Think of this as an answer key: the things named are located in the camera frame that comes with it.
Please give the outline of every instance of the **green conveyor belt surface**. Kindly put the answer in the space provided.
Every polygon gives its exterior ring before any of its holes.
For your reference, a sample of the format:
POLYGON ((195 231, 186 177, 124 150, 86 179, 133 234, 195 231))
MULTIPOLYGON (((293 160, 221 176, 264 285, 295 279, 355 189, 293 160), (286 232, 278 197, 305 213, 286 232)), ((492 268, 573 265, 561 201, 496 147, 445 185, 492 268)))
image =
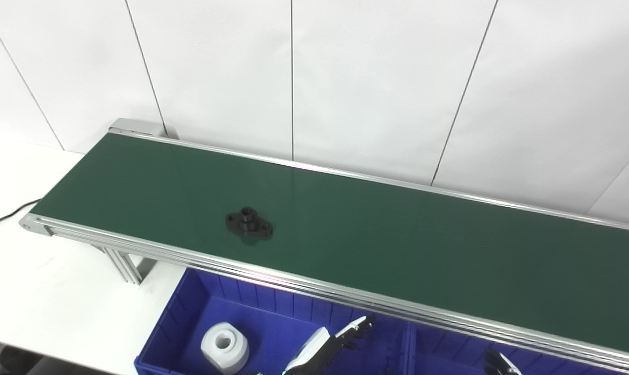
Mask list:
POLYGON ((627 230, 114 133, 32 212, 629 352, 627 230))

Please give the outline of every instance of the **center hole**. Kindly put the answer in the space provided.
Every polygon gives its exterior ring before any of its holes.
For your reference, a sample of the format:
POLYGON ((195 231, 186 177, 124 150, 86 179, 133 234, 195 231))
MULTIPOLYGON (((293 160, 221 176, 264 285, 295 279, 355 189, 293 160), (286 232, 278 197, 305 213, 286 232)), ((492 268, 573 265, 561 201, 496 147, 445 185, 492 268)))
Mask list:
POLYGON ((225 335, 219 335, 217 339, 215 339, 215 346, 219 349, 226 349, 229 345, 231 345, 231 339, 225 335))

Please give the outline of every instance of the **white wall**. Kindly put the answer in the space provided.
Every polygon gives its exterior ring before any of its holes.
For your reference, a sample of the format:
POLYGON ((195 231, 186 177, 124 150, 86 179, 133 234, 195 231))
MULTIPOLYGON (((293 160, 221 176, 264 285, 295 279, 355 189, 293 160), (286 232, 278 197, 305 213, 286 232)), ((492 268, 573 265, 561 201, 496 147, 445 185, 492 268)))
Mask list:
POLYGON ((0 137, 117 117, 629 222, 629 0, 0 0, 0 137))

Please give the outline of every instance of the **black plastic part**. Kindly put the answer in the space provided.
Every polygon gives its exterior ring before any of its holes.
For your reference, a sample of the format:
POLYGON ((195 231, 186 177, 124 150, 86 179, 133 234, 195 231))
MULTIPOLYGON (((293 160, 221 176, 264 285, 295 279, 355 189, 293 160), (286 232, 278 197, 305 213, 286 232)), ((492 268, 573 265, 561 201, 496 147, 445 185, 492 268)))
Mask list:
POLYGON ((0 352, 0 365, 11 375, 25 375, 43 356, 17 347, 5 346, 0 352))
POLYGON ((227 228, 240 235, 247 237, 262 238, 272 235, 272 224, 259 217, 257 211, 252 207, 243 207, 235 214, 229 214, 224 219, 227 228))

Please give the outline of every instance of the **white table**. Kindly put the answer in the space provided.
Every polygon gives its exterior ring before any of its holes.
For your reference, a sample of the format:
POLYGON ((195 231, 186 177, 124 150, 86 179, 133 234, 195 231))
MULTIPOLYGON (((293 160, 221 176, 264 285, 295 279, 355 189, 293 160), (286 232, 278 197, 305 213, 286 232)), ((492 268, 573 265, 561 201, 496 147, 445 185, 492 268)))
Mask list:
MULTIPOLYGON (((0 216, 38 199, 83 157, 0 140, 0 216)), ((125 283, 90 245, 0 223, 0 342, 118 375, 133 361, 184 268, 158 263, 125 283)))

